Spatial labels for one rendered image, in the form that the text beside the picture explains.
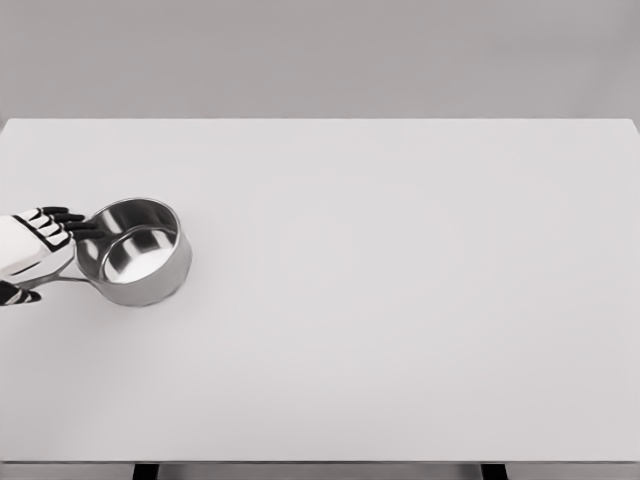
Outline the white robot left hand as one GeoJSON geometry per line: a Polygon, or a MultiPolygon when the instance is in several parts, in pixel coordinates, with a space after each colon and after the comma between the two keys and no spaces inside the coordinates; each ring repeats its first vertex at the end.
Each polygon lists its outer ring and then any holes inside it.
{"type": "Polygon", "coordinates": [[[36,303],[41,295],[9,281],[63,248],[105,236],[95,222],[67,207],[36,207],[0,215],[0,307],[36,303]]]}

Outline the stainless steel pot with handle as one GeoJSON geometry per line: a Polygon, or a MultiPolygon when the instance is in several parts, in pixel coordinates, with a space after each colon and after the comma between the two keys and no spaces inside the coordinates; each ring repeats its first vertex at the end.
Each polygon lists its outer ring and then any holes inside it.
{"type": "Polygon", "coordinates": [[[178,215],[167,204],[123,199],[103,207],[90,221],[103,237],[78,243],[72,259],[56,271],[18,286],[33,290],[52,282],[81,282],[127,307],[157,304],[181,288],[193,251],[178,215]]]}

